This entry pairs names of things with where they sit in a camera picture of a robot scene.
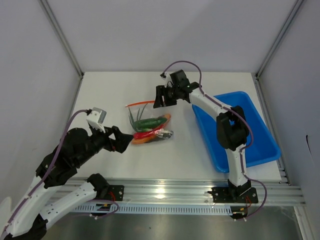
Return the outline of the red chili pepper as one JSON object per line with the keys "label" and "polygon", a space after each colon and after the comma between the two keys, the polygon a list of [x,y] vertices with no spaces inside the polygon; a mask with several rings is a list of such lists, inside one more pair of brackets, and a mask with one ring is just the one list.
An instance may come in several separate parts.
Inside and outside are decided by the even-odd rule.
{"label": "red chili pepper", "polygon": [[135,140],[140,140],[140,139],[154,137],[154,136],[157,136],[158,134],[160,134],[162,132],[162,130],[163,130],[163,128],[157,128],[157,129],[153,129],[151,131],[146,131],[146,132],[136,132],[133,135],[133,138]]}

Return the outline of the green onion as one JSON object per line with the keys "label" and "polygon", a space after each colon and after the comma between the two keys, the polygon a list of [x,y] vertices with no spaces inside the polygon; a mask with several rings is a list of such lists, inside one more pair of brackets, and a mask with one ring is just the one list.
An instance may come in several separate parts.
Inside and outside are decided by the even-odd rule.
{"label": "green onion", "polygon": [[149,105],[148,103],[145,103],[145,104],[127,106],[129,123],[133,128],[133,130],[137,133],[147,132],[150,130],[149,127],[146,127],[145,123],[142,123],[142,120],[143,120],[142,116],[148,105]]}

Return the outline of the green cucumber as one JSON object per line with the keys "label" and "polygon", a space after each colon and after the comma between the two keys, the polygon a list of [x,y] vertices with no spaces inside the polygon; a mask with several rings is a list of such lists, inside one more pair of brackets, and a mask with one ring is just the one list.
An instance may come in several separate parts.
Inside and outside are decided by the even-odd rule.
{"label": "green cucumber", "polygon": [[167,121],[166,117],[146,118],[137,120],[135,126],[140,129],[154,129]]}

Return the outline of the clear zip top bag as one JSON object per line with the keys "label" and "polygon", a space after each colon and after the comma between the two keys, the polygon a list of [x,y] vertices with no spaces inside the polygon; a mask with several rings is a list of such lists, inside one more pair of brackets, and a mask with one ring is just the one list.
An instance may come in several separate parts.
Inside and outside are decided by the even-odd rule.
{"label": "clear zip top bag", "polygon": [[174,131],[170,129],[172,115],[160,108],[154,108],[153,100],[134,102],[125,106],[133,131],[132,145],[169,140]]}

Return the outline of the grey toy fish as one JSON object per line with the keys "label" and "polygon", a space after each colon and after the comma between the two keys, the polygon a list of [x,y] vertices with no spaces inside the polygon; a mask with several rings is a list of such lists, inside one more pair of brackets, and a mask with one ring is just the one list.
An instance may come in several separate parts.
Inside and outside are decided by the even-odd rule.
{"label": "grey toy fish", "polygon": [[172,130],[160,129],[155,132],[155,134],[152,136],[153,139],[151,141],[156,142],[156,141],[169,140],[173,135],[174,135],[174,132]]}

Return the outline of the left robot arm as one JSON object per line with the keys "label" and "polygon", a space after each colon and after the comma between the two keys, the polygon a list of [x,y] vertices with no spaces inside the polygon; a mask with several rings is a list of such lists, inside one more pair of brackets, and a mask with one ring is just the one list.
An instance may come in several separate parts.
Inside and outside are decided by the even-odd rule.
{"label": "left robot arm", "polygon": [[86,202],[115,203],[113,186],[99,173],[90,175],[78,189],[56,202],[48,202],[82,165],[101,150],[122,154],[134,138],[116,126],[105,127],[104,131],[92,129],[91,132],[89,135],[83,128],[72,128],[62,144],[43,159],[29,191],[4,227],[4,240],[40,240],[58,220]]}

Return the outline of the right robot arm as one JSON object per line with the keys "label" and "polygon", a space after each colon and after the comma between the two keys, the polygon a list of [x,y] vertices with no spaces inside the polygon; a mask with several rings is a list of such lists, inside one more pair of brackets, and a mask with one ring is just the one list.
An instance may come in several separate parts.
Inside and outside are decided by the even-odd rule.
{"label": "right robot arm", "polygon": [[251,188],[251,180],[246,172],[245,149],[252,130],[247,124],[243,108],[238,105],[232,107],[209,96],[201,83],[190,82],[183,70],[169,76],[163,72],[160,76],[169,79],[171,85],[156,86],[153,108],[174,106],[178,100],[184,100],[201,108],[215,120],[217,141],[227,155],[228,196],[234,202],[241,201]]}

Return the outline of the blue plastic tray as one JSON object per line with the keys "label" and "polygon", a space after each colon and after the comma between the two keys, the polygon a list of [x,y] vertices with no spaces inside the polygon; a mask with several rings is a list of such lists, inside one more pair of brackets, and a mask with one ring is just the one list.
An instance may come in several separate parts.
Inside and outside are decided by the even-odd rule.
{"label": "blue plastic tray", "polygon": [[218,172],[230,171],[228,150],[242,151],[247,167],[279,159],[280,147],[247,93],[229,92],[217,95],[216,99],[228,107],[217,117],[196,105],[192,109],[211,162]]}

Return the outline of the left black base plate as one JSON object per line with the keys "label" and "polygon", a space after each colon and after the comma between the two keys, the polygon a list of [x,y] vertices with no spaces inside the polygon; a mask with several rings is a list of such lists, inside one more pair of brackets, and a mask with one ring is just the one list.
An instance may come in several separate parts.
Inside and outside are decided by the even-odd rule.
{"label": "left black base plate", "polygon": [[110,185],[108,188],[108,196],[114,202],[122,202],[125,193],[125,186],[124,185]]}

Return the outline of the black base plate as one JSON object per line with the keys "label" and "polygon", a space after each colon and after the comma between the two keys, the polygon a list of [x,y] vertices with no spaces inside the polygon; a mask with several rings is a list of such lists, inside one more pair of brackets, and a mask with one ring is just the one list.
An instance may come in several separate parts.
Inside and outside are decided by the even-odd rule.
{"label": "black base plate", "polygon": [[108,188],[108,196],[114,202],[122,202],[125,193],[125,186],[124,185],[110,185]]}
{"label": "black base plate", "polygon": [[228,187],[216,186],[207,193],[212,196],[214,203],[257,204],[259,202],[257,190],[254,187],[250,187],[243,193],[231,193]]}

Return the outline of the aluminium mounting rail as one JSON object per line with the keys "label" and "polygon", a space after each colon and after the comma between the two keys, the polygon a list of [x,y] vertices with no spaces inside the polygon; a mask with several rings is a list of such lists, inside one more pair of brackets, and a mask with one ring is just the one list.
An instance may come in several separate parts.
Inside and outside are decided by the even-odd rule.
{"label": "aluminium mounting rail", "polygon": [[[123,203],[160,205],[205,205],[213,202],[208,191],[225,187],[226,181],[174,179],[108,179],[111,185],[123,185]],[[301,187],[267,182],[266,206],[305,206]]]}

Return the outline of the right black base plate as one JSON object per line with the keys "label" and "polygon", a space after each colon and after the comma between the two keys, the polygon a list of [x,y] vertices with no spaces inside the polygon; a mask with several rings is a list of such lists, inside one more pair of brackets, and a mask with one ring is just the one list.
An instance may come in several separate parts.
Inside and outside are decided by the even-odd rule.
{"label": "right black base plate", "polygon": [[257,190],[254,187],[250,187],[243,193],[231,193],[228,187],[216,186],[207,193],[212,196],[214,203],[257,204],[259,202]]}

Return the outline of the left aluminium frame post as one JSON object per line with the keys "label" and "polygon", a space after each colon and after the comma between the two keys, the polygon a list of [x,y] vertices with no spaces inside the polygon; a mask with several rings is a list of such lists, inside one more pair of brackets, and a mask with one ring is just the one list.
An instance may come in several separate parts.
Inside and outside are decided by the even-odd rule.
{"label": "left aluminium frame post", "polygon": [[48,0],[38,0],[38,3],[40,7],[42,8],[43,13],[45,14],[46,18],[48,19],[49,24],[52,27],[53,32],[55,33],[58,41],[60,42],[60,45],[62,49],[64,50],[64,53],[68,57],[69,61],[71,62],[74,70],[76,71],[77,75],[82,78],[84,75],[84,72],[82,71],[80,64],[59,24],[59,21],[57,17],[55,16],[50,3]]}

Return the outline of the aluminium frame post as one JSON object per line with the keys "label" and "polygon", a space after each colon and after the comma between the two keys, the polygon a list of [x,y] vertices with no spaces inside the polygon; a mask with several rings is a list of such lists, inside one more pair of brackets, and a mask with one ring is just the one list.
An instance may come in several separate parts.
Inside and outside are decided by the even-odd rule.
{"label": "aluminium frame post", "polygon": [[291,26],[293,25],[294,21],[298,17],[301,9],[303,8],[306,0],[295,0],[292,8],[290,9],[289,13],[287,14],[283,24],[281,25],[275,39],[273,40],[270,48],[268,49],[266,55],[264,56],[259,68],[255,73],[256,79],[259,81],[262,74],[269,66],[271,60],[273,59],[274,55],[278,51],[280,45],[282,44],[283,40],[285,39],[286,35],[288,34]]}
{"label": "aluminium frame post", "polygon": [[58,41],[60,42],[60,45],[62,49],[64,50],[64,53],[68,57],[69,61],[71,62],[74,70],[76,71],[77,75],[82,78],[84,75],[84,72],[82,71],[80,64],[59,24],[59,21],[57,17],[55,16],[50,3],[48,0],[38,0],[38,3],[40,7],[42,8],[43,13],[45,14],[46,18],[48,19],[49,24],[52,27],[53,32],[55,33]]}

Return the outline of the right aluminium frame post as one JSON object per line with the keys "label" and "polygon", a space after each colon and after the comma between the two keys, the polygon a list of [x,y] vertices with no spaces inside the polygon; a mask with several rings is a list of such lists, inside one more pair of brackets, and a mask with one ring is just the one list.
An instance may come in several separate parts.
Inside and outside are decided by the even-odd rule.
{"label": "right aluminium frame post", "polygon": [[286,35],[288,34],[291,26],[293,25],[294,21],[298,17],[301,9],[303,8],[306,0],[295,0],[292,8],[290,9],[289,13],[287,14],[283,24],[281,25],[275,39],[273,40],[270,48],[268,49],[266,55],[264,56],[259,68],[255,73],[256,79],[259,81],[262,74],[269,66],[271,60],[273,59],[274,55],[278,51],[280,45],[282,44],[283,40],[285,39]]}

